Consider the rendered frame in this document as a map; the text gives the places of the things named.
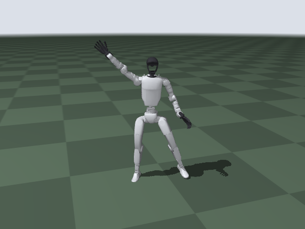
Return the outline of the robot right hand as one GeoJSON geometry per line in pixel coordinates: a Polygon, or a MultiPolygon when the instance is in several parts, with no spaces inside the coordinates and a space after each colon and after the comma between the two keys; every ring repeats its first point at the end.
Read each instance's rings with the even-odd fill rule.
{"type": "Polygon", "coordinates": [[[100,50],[99,50],[96,46],[94,46],[94,47],[95,47],[97,50],[99,50],[100,53],[105,54],[105,57],[106,57],[107,59],[109,59],[109,58],[106,56],[108,53],[110,53],[110,54],[113,56],[113,54],[112,54],[110,51],[108,51],[106,42],[104,41],[105,46],[102,44],[102,42],[101,42],[100,40],[99,40],[99,42],[101,43],[102,46],[101,46],[98,42],[97,42],[97,43],[98,43],[101,47],[99,47],[97,44],[95,44],[95,45],[96,45],[100,50]]]}

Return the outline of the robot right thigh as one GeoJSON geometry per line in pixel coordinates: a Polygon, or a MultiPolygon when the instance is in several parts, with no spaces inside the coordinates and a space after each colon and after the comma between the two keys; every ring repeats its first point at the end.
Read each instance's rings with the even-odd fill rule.
{"type": "Polygon", "coordinates": [[[134,127],[134,145],[135,145],[135,149],[139,150],[139,153],[143,152],[143,148],[144,148],[144,145],[142,145],[144,125],[145,125],[145,117],[144,116],[138,117],[135,121],[135,127],[134,127]]]}

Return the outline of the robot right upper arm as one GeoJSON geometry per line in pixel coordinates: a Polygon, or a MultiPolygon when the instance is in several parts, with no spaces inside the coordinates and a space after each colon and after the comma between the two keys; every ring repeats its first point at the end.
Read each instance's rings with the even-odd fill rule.
{"type": "Polygon", "coordinates": [[[139,86],[142,83],[142,77],[139,77],[132,72],[128,71],[128,67],[126,65],[123,65],[120,68],[120,72],[125,75],[127,78],[129,78],[131,81],[133,81],[135,86],[139,86]]]}

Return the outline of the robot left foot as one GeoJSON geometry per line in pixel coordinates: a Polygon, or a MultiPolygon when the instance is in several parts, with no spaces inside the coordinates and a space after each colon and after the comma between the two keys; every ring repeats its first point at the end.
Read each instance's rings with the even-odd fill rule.
{"type": "Polygon", "coordinates": [[[189,177],[189,174],[188,174],[188,172],[186,171],[185,168],[183,168],[182,166],[181,166],[181,168],[180,168],[179,165],[177,165],[177,168],[179,169],[181,175],[182,175],[184,178],[188,178],[188,177],[189,177]]]}

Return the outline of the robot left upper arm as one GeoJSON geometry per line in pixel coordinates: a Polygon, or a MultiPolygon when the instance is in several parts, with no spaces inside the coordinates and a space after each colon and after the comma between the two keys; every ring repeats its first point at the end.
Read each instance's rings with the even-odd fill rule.
{"type": "Polygon", "coordinates": [[[169,98],[170,102],[175,101],[176,99],[174,97],[173,88],[171,86],[170,81],[165,77],[162,77],[162,81],[163,81],[163,85],[165,86],[167,93],[169,94],[168,98],[169,98]]]}

